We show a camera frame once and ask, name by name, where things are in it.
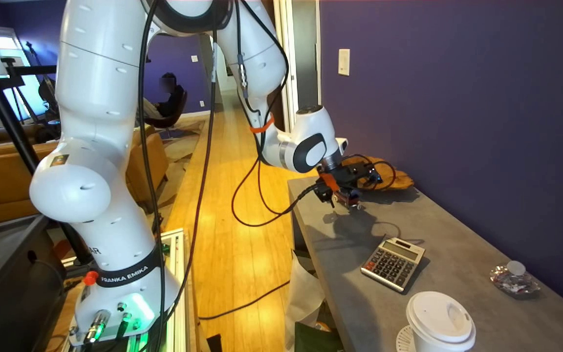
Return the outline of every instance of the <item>couch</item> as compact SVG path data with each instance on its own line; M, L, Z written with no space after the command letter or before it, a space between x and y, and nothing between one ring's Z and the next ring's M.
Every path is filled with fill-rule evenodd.
M152 205L152 199L146 185L144 158L141 154L142 144L139 134L139 130L133 132L125 181L133 199L142 209L148 209ZM39 158L43 158L56 146L56 140L41 140L35 138L35 134L29 134L29 140ZM168 158L164 154L162 138L152 127L146 127L146 150L152 185L160 189L162 181L166 179ZM29 201L29 181L31 173L25 168L15 146L10 140L0 140L0 222L37 213L37 209Z

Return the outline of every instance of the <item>wooden floor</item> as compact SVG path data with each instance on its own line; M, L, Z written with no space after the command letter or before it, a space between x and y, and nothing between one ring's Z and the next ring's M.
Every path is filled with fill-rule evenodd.
M193 246L191 291L199 338L221 336L223 352L283 349L283 316L291 273L291 216L266 226L248 226L234 218L230 199L248 173L256 148L236 99L225 97L187 164L164 230L184 228ZM262 166L262 197L281 211L289 205L287 179L305 173ZM244 222L273 216L258 195L258 171L252 171L236 193L234 211Z

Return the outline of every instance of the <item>door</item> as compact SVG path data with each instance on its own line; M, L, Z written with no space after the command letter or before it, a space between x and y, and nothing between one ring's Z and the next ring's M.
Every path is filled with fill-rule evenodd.
M289 76L281 97L285 130L291 130L297 111L320 105L318 0L275 1L275 23L289 60Z

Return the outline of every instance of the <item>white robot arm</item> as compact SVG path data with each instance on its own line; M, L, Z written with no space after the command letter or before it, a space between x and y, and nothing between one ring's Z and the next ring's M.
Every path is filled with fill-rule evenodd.
M68 0L64 7L56 66L62 132L35 170L29 195L41 213L80 232L98 265L74 312L78 346L142 334L178 297L178 281L166 269L162 275L160 248L123 177L150 7L154 31L217 31L268 164L307 171L332 168L340 154L322 107L299 113L291 132L270 123L268 93L283 82L285 64L258 0L152 3Z

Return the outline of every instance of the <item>black cable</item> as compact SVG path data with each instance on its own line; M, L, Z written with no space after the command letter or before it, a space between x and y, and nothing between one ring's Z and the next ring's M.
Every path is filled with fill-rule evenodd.
M258 160L250 166L248 173L240 179L240 183L236 185L236 189L234 189L234 193L232 193L232 197L230 197L230 213L232 213L232 216L234 216L240 224L244 224L244 226L264 226L264 224L270 224L270 222L277 220L279 216L283 216L285 213L289 213L309 191L315 189L315 185L309 185L309 187L305 187L305 189L297 195L297 199L293 199L283 211L273 213L273 216L270 216L270 218L266 218L266 220L262 220L262 222L248 222L248 220L240 218L238 213L236 213L236 193L238 193L238 189L244 185L244 181L248 179L248 175L252 173L252 170L256 168L256 164L258 164Z
M236 1L236 9L238 9L238 1L246 7L246 11L258 21L258 25L264 29L264 33L272 39L272 42L273 42L273 44L277 46L277 50L281 52L283 64L285 64L285 74L283 74L283 80L281 80L281 83L277 85L277 89L283 87L285 82L287 82L287 72L289 72L289 62L287 62L287 54L285 54L283 46L279 44L277 37L266 27L266 23L256 15L256 11L254 11L244 0L234 0L234 1ZM238 42L238 58L236 58L236 60L238 60L238 68L242 68L240 11L236 13L236 42ZM242 101L244 101L244 103L242 103L244 115L248 115L248 111L260 115L260 109L252 109L252 107L250 107L250 101L248 101L248 85L246 85L246 93L244 93ZM270 107L268 107L268 111L266 111L264 117L268 117L277 103L279 103L279 93L273 95L273 101L270 103ZM264 199L262 173L260 173L260 170L262 170L262 164L260 164L260 162L264 160L262 150L264 150L264 144L266 144L266 132L262 132L262 138L260 138L260 140L258 140L258 136L254 136L254 138L256 138L256 146L258 146L258 148L256 148L256 150L258 150L258 158L256 158L256 162L250 166L250 170L246 171L246 175L240 179L240 183L236 185L236 189L234 189L234 193L232 193L230 207L232 207L232 215L234 215L234 218L236 218L238 222L242 222L242 224L246 224L246 226L264 226L264 224L279 218L281 215L289 213L291 207L293 207L305 193L303 193L297 201L293 201L287 209L283 209L283 211L275 211L275 209L272 209L272 207L268 205L268 201ZM236 199L238 189L242 187L242 183L248 179L248 175L252 173L252 170L254 170L256 166L258 166L258 195L260 195L260 201L264 203L264 207L266 207L270 213L273 213L273 216L268 218L268 220L264 220L264 222L246 222L246 220L242 220L242 218L236 215L236 211L234 211L234 199Z
M197 205L195 205L195 215L193 215L193 224L191 224L191 242L189 242L189 250L187 250L187 261L184 267L184 277L182 277L174 306L180 303L182 293L186 289L186 283L187 283L187 277L191 271L193 254L195 254L197 234L199 234L199 215L201 215L203 191L205 191L205 183L207 183L207 168L209 168L211 138L213 138L213 125L215 125L215 105L217 105L217 93L215 93L217 82L215 82L215 78L211 80L209 91L211 91L209 93L211 109L209 109L209 123L207 123L207 140L205 140L205 156L203 156L203 170L201 170L201 181L199 181L199 195L197 195Z
M248 111L258 113L260 109L254 109L248 101L248 72L244 68L244 56L242 56L242 21L240 21L240 0L234 0L234 9L236 9L236 60L238 60L238 80L240 80L240 91L242 91L242 103L246 105Z
M150 173L150 160L148 160L148 148L146 148L146 130L144 130L144 119L142 119L142 89L144 89L144 62L146 62L146 40L148 40L148 29L150 29L150 21L158 9L158 5L164 0L152 0L152 3L148 5L146 17L144 17L144 25L142 25L142 35L141 35L141 52L139 52L139 101L137 101L137 125L139 125L139 138L141 138L141 152L142 152L142 162L144 162L144 177L146 177L146 187L148 187L148 195L150 195L150 209L152 209L152 234L156 244L162 244L160 238L160 222L162 222L162 215L158 209L158 195L152 183L152 173ZM158 334L156 338L162 342L164 334L166 334L166 310L164 310L164 254L162 250L158 250L158 269L160 269L160 316L158 316Z
M217 312L217 314L203 314L203 316L197 316L197 318L199 318L199 320L215 320L215 318L219 318L219 316L225 316L225 314L236 312L236 310L240 310L240 308L246 308L246 306L250 306L250 304L262 301L264 297L272 295L273 291L281 289L281 287L287 285L287 283L289 283L289 281L283 281L283 283L279 283L279 285L275 285L275 287L264 291L262 295L258 295L256 299L252 299L252 301L244 303L244 304L232 306L232 308L223 310L223 312Z
M375 168L377 164L385 164L385 166L389 166L391 168L391 179L389 179L389 183L385 185L385 187L391 187L393 183L395 183L395 179L397 179L397 168L391 164L391 162L387 162L387 160L383 160L383 158L377 158L377 160L371 160L369 156L365 156L365 154L352 154L350 158L363 158L367 164L369 164L369 168Z

